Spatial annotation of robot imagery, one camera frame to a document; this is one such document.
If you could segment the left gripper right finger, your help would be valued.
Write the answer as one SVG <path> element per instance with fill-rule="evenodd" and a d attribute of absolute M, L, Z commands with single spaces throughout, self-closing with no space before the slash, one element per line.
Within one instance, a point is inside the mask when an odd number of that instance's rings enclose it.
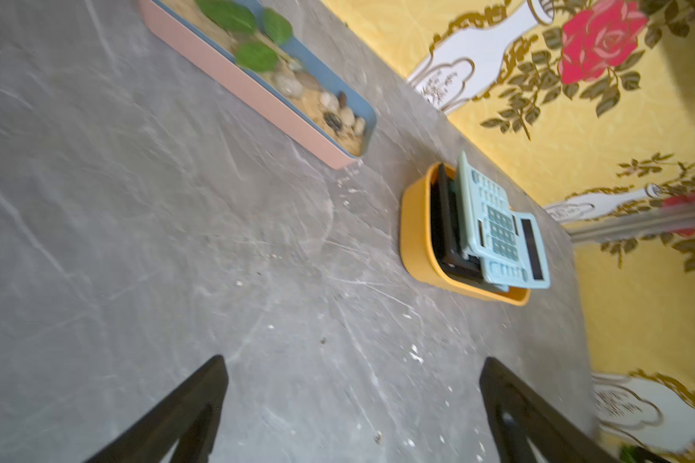
<path fill-rule="evenodd" d="M 547 462 L 615 460 L 493 357 L 484 362 L 480 389 L 502 462 L 534 462 L 534 449 Z"/>

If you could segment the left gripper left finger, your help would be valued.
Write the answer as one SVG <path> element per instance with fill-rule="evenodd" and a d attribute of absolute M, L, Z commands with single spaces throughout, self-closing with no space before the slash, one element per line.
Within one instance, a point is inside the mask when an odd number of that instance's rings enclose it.
<path fill-rule="evenodd" d="M 214 355 L 91 462 L 207 462 L 229 385 L 225 359 Z"/>

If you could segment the teal calculator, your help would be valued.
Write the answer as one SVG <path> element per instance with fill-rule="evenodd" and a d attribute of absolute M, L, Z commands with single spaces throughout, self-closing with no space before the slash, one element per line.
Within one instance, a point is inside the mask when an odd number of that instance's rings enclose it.
<path fill-rule="evenodd" d="M 480 260 L 496 287 L 549 289 L 544 239 L 536 217 L 511 209 L 504 188 L 472 167 L 463 152 L 454 177 L 461 252 Z"/>

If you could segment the black calculator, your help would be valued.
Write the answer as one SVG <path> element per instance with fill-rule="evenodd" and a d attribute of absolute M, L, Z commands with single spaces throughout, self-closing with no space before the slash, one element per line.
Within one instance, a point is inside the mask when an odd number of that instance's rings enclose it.
<path fill-rule="evenodd" d="M 432 250 L 442 272 L 455 282 L 499 292 L 498 287 L 485 281 L 480 260 L 465 258 L 461 252 L 455 185 L 444 164 L 436 169 L 430 202 Z"/>

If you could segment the yellow storage box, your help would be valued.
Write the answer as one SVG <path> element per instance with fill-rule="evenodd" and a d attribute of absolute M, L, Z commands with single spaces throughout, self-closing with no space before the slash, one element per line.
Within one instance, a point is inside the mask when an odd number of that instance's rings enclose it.
<path fill-rule="evenodd" d="M 403 266 L 415 280 L 439 289 L 482 301 L 525 306 L 531 296 L 530 289 L 512 287 L 502 293 L 485 291 L 451 279 L 441 269 L 432 248 L 431 227 L 431 188 L 441 165 L 446 168 L 448 177 L 453 179 L 456 170 L 448 164 L 438 162 L 403 193 L 399 239 Z"/>

